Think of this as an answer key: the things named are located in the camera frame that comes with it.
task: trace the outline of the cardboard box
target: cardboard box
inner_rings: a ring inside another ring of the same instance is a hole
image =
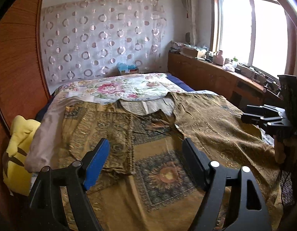
[[[120,75],[127,75],[127,74],[137,74],[139,73],[139,69],[128,69],[128,70],[119,70]]]
[[[195,57],[200,58],[204,55],[203,52],[201,52],[197,49],[186,47],[186,46],[182,46],[181,52],[189,57],[192,57],[192,58],[195,58]]]

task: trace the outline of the curtain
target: curtain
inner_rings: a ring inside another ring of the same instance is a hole
[[[190,32],[190,43],[196,45],[198,43],[197,39],[197,25],[196,25],[196,13],[198,11],[198,0],[186,0],[187,12],[188,12],[188,21]]]

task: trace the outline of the wooden window frame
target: wooden window frame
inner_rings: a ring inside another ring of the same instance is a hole
[[[274,2],[279,4],[277,0],[265,0],[269,2]],[[220,0],[211,0],[212,3],[212,28],[211,28],[211,40],[210,40],[210,51],[216,52],[222,42],[222,2]],[[251,48],[248,60],[248,66],[252,66],[255,48],[255,9],[254,0],[250,0],[250,5],[252,8],[252,32],[251,32]],[[296,62],[296,27],[292,20],[287,15],[287,25],[288,25],[288,53],[287,61],[285,66],[285,74],[294,74],[295,62]]]

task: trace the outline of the pikachu plush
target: pikachu plush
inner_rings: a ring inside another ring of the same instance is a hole
[[[31,174],[24,169],[33,136],[40,122],[16,116],[10,128],[11,139],[3,154],[3,181],[15,193],[29,195]]]

